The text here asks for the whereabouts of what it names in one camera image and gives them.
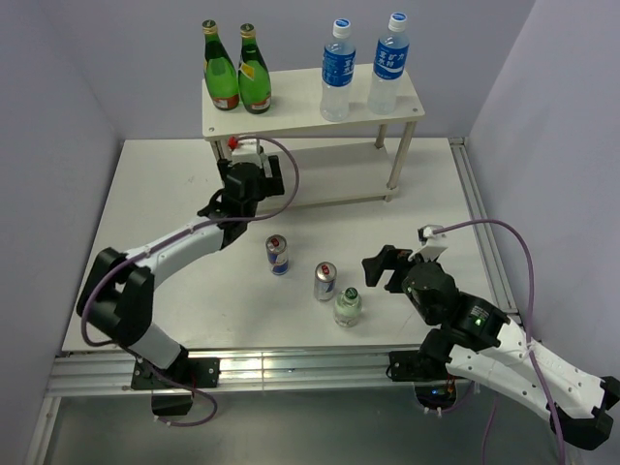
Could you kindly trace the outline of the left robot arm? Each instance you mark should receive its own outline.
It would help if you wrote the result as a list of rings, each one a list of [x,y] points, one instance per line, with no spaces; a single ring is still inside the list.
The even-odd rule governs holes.
[[[275,155],[252,162],[217,164],[223,186],[189,224],[146,246],[126,252],[108,247],[92,264],[77,301],[83,326],[94,326],[109,342],[149,362],[167,387],[188,381],[188,351],[153,321],[156,289],[194,261],[219,252],[239,239],[257,206],[285,193]]]

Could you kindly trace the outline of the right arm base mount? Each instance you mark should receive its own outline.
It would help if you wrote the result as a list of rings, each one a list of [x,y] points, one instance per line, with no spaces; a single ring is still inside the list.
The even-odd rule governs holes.
[[[458,409],[476,391],[473,382],[460,388],[458,382],[464,378],[449,374],[444,364],[420,350],[389,352],[386,376],[394,383],[411,384],[421,411],[438,418]]]

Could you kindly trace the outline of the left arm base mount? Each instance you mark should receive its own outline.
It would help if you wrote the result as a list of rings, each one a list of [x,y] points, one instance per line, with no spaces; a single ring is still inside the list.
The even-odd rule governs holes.
[[[151,393],[151,412],[157,421],[169,427],[193,427],[210,422],[216,416],[218,404],[210,390],[218,387],[219,376],[218,357],[190,357],[167,370],[139,358],[130,389]],[[182,420],[198,400],[211,405],[210,413],[202,419]]]

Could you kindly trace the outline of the clear chang bottle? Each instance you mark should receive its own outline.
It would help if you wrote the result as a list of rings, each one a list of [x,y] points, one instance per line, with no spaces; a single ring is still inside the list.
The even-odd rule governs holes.
[[[342,291],[334,302],[333,318],[342,327],[355,326],[361,316],[362,301],[354,287]]]

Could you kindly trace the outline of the large pocari sweat bottle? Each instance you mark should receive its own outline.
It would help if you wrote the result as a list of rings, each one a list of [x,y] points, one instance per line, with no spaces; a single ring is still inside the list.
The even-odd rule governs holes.
[[[375,114],[386,115],[395,110],[398,85],[410,46],[407,24],[406,14],[392,13],[387,31],[378,39],[367,98],[367,106]]]

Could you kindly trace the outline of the small pocari sweat bottle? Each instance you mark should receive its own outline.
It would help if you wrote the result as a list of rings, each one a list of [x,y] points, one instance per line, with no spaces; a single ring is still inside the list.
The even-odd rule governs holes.
[[[327,121],[342,121],[349,114],[350,86],[357,57],[351,35],[351,22],[337,18],[333,22],[332,35],[324,46],[320,111]]]

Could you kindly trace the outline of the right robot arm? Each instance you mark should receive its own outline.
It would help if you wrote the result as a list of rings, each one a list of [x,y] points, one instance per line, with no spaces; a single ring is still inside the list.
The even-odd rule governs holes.
[[[619,401],[619,382],[590,375],[561,359],[487,300],[460,291],[451,275],[421,252],[386,245],[362,262],[365,283],[403,294],[431,327],[416,350],[389,354],[395,382],[439,381],[454,376],[493,389],[548,421],[553,431],[582,450],[610,436],[609,410]]]

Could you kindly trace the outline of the red bull can front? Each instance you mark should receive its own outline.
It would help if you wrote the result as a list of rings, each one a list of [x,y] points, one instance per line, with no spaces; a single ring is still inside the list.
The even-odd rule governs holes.
[[[337,268],[333,263],[321,262],[315,268],[314,297],[318,301],[331,300],[335,293]]]

